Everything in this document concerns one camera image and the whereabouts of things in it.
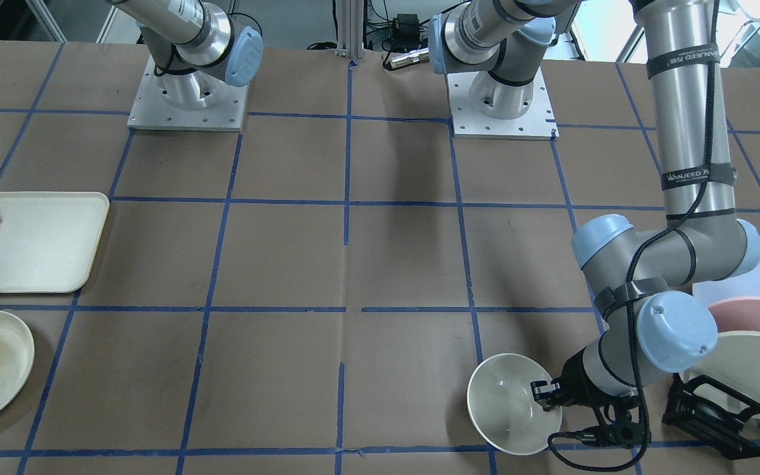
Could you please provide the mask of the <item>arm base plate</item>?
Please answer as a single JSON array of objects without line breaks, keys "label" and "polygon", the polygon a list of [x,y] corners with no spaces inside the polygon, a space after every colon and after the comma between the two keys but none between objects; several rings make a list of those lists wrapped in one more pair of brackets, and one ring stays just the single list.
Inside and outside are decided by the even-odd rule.
[{"label": "arm base plate", "polygon": [[487,72],[449,73],[446,82],[457,137],[550,141],[560,136],[541,70],[522,86],[498,83]]},{"label": "arm base plate", "polygon": [[127,126],[148,131],[240,133],[248,87],[224,84],[205,73],[161,73],[148,58]]}]

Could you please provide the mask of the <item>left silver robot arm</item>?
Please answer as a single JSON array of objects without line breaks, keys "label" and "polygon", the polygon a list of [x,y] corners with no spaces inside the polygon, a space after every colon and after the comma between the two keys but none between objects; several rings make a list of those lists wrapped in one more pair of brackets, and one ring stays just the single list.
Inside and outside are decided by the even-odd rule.
[{"label": "left silver robot arm", "polygon": [[640,394],[714,350],[715,322],[681,288],[739,276],[760,260],[760,235],[736,216],[716,45],[714,1],[633,1],[647,37],[655,137],[615,123],[617,73],[576,84],[557,106],[572,126],[544,141],[481,145],[456,139],[457,172],[485,177],[509,162],[521,185],[564,200],[560,228],[532,232],[551,211],[491,208],[494,192],[462,187],[474,307],[541,307],[573,290],[592,295],[608,330],[573,355],[546,402],[600,406]]}]

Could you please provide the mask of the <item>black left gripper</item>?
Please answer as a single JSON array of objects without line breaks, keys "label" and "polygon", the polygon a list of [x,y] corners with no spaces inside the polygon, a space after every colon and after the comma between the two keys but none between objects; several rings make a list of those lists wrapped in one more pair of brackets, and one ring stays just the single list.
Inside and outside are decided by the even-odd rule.
[{"label": "black left gripper", "polygon": [[637,408],[641,400],[633,383],[616,375],[604,361],[600,348],[583,348],[563,365],[555,381],[532,381],[534,401],[542,408],[586,406],[586,408]]}]

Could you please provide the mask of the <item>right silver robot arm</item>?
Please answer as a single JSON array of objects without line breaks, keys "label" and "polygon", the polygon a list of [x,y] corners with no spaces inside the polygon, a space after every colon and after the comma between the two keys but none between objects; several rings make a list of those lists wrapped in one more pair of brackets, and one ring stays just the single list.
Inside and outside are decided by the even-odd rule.
[{"label": "right silver robot arm", "polygon": [[263,53],[202,1],[115,1],[145,46],[0,42],[0,295],[87,283],[137,129],[238,131]]}]

